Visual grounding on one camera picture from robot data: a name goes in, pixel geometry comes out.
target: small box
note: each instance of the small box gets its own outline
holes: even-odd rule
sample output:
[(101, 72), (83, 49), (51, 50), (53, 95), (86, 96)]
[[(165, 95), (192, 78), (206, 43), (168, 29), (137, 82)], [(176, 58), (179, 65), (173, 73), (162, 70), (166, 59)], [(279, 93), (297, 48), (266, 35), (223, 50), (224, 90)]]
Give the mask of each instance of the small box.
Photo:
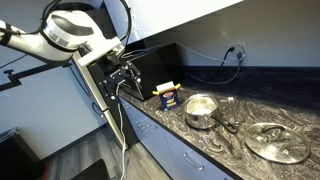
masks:
[(167, 111), (174, 109), (180, 105), (177, 89), (180, 84), (176, 86), (173, 82), (168, 82), (157, 86), (157, 91), (153, 91), (153, 94), (159, 95), (163, 110)]

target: black appliance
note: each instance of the black appliance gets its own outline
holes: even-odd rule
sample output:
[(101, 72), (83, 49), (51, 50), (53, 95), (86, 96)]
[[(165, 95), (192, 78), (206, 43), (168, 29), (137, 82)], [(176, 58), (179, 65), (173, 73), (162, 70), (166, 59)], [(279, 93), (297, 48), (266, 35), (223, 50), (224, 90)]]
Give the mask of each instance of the black appliance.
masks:
[(45, 171), (17, 128), (0, 134), (0, 179), (37, 179)]
[(183, 63), (175, 43), (153, 49), (130, 61), (141, 72), (141, 82), (139, 85), (127, 79), (122, 88), (142, 101), (153, 96), (152, 91), (156, 90), (157, 85), (169, 81), (179, 83), (185, 77)]

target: lid handle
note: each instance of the lid handle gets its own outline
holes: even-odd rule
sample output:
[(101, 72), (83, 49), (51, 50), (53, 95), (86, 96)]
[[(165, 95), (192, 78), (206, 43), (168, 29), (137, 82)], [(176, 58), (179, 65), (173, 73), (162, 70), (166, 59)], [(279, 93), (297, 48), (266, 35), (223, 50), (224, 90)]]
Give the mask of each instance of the lid handle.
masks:
[(285, 128), (284, 128), (283, 126), (280, 126), (280, 125), (270, 125), (270, 126), (266, 126), (266, 127), (262, 128), (261, 133), (262, 133), (262, 134), (265, 134), (265, 133), (267, 133), (268, 131), (270, 131), (271, 129), (280, 129), (281, 132), (285, 130)]

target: pot handle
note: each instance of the pot handle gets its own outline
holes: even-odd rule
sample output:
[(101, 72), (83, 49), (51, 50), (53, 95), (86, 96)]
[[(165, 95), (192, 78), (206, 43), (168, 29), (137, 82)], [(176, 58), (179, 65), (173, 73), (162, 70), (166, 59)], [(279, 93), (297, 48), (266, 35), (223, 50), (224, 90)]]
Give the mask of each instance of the pot handle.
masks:
[(231, 134), (237, 134), (238, 133), (238, 129), (233, 124), (231, 124), (229, 121), (224, 119), (222, 116), (220, 116), (220, 115), (212, 115), (211, 118), (213, 118), (216, 121), (218, 121), (229, 133), (231, 133)]

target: black speckled countertop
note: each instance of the black speckled countertop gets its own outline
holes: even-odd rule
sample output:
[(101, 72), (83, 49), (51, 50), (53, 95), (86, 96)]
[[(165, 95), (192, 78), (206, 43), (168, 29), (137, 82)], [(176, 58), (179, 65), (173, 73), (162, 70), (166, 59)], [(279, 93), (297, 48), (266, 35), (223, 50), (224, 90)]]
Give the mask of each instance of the black speckled countertop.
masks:
[[(228, 102), (223, 100), (234, 97), (236, 116), (240, 120), (236, 135), (228, 133), (222, 126), (209, 130), (190, 128), (183, 118), (181, 107), (163, 111), (157, 96), (141, 102), (123, 91), (120, 95), (235, 179), (318, 179), (320, 76), (316, 73), (316, 77), (312, 75), (302, 78), (299, 73), (257, 75), (256, 72), (247, 72), (223, 86), (207, 85), (190, 79), (181, 82), (178, 97), (182, 102), (197, 93), (213, 94), (222, 100), (220, 110), (230, 122), (234, 122), (234, 116)], [(285, 165), (255, 155), (246, 147), (244, 133), (249, 126), (259, 122), (282, 124), (301, 134), (311, 145), (309, 158), (304, 162)]]

